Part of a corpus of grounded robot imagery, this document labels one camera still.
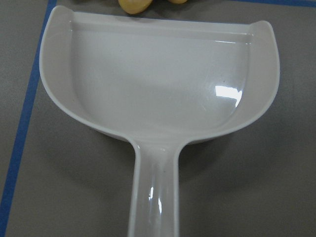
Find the gray surface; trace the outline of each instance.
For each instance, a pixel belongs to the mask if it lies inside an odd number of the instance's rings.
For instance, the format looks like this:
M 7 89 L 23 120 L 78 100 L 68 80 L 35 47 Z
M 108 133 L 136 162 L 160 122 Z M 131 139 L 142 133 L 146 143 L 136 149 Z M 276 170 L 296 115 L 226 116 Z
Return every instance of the gray surface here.
M 45 0 L 27 2 L 0 3 L 5 31 L 0 34 L 0 188 L 46 8 Z M 125 15 L 114 0 L 59 3 Z M 182 151 L 181 236 L 316 236 L 316 8 L 156 1 L 141 16 L 268 20 L 279 48 L 280 87 L 267 113 L 247 128 Z M 133 166 L 128 143 L 65 115 L 39 83 L 6 236 L 126 236 Z

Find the scoop handle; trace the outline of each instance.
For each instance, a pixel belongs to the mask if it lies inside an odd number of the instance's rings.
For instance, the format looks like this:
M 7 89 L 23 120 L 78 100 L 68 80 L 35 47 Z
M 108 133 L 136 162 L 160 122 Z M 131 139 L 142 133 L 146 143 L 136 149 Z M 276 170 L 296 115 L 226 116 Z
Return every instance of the scoop handle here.
M 128 237 L 179 236 L 180 151 L 170 145 L 136 146 Z

